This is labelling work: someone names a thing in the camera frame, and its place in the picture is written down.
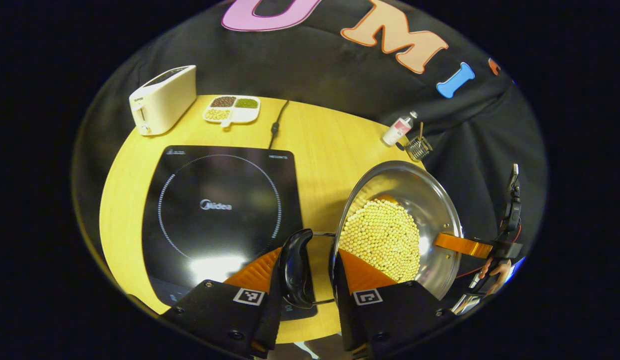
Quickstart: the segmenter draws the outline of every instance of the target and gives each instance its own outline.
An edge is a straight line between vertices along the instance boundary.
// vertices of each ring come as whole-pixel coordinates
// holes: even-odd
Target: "person's hand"
[[[481,272],[479,273],[479,279],[485,278],[485,274],[488,272],[488,269],[490,269],[490,264],[492,264],[492,259],[493,257],[488,259],[488,262],[486,262],[485,265],[483,265],[483,268],[481,269]],[[501,264],[496,269],[490,272],[490,276],[499,274],[499,278],[497,279],[497,282],[495,282],[494,285],[490,287],[490,289],[488,290],[487,294],[485,294],[485,296],[490,296],[494,294],[495,292],[499,291],[499,289],[501,289],[503,284],[505,284],[506,280],[508,279],[509,271],[511,268],[512,268],[512,261],[508,260],[507,264]]]

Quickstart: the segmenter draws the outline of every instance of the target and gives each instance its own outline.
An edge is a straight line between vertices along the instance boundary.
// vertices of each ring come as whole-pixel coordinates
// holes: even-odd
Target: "stainless steel pot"
[[[334,237],[329,268],[330,280],[334,283],[335,260],[344,223],[356,210],[380,196],[392,196],[414,218],[420,235],[420,269],[415,280],[436,298],[445,296],[458,272],[461,255],[433,243],[442,231],[463,237],[456,209],[445,189],[422,168],[410,162],[387,161],[371,168],[356,184],[346,202],[337,232],[304,229],[292,235],[283,246],[279,270],[284,296],[290,303],[302,308],[316,305],[314,296],[309,293],[311,280],[307,275],[309,267],[305,251],[312,235]]]

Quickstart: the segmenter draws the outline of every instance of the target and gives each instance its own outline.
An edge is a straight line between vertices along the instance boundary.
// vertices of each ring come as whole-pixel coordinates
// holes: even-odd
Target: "midea logo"
[[[201,200],[201,202],[199,203],[199,206],[203,209],[203,210],[232,210],[232,205],[225,205],[224,203],[216,203],[216,202],[211,202],[210,200],[204,198],[203,200]]]

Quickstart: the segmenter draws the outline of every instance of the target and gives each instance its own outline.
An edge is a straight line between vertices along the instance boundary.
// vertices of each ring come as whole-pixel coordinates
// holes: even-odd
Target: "letter m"
[[[375,46],[374,36],[383,30],[383,52],[389,54],[410,46],[396,54],[396,60],[417,74],[425,71],[425,65],[439,50],[447,49],[447,43],[431,31],[410,32],[408,17],[401,10],[379,0],[370,2],[374,7],[355,27],[341,30],[344,38],[365,46]]]

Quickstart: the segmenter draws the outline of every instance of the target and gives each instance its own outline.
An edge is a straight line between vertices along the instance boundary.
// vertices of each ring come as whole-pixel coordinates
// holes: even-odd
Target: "induction cooktop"
[[[141,239],[162,303],[223,282],[303,228],[294,155],[229,146],[168,146],[152,176]],[[314,316],[283,301],[282,320]]]

